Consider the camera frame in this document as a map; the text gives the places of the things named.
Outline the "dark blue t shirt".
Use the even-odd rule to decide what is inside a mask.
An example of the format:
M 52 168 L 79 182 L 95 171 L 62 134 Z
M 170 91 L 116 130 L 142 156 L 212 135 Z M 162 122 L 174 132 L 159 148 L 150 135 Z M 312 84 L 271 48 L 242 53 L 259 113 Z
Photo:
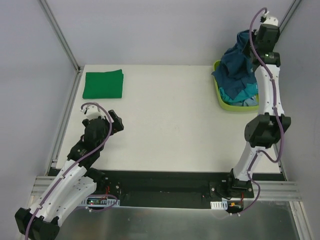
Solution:
M 248 42 L 249 31 L 239 32 L 234 46 L 224 53 L 212 72 L 219 88 L 223 88 L 232 99 L 244 90 L 247 84 L 257 83 L 250 58 L 244 54 Z

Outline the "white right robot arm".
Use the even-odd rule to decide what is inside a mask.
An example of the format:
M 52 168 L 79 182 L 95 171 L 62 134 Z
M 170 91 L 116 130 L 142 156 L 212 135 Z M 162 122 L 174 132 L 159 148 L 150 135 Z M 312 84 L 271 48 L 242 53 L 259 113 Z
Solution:
M 279 87 L 280 54 L 274 47 L 280 36 L 275 23 L 262 23 L 259 29 L 249 33 L 246 53 L 250 57 L 258 87 L 258 113 L 244 129 L 246 141 L 237 165 L 231 169 L 225 192 L 227 198 L 242 197 L 252 190 L 253 170 L 262 156 L 278 163 L 267 150 L 279 143 L 284 146 L 284 135 L 291 125 L 291 118 L 285 115 Z

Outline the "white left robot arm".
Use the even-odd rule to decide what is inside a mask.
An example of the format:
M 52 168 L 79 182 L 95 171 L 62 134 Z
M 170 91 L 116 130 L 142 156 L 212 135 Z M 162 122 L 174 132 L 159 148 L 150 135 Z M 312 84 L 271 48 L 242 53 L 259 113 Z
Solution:
M 96 103 L 82 106 L 84 133 L 70 149 L 63 167 L 47 189 L 29 208 L 14 215 L 18 231 L 27 240 L 54 240 L 68 216 L 92 194 L 106 195 L 106 175 L 93 164 L 108 138 L 124 130 L 114 110 Z

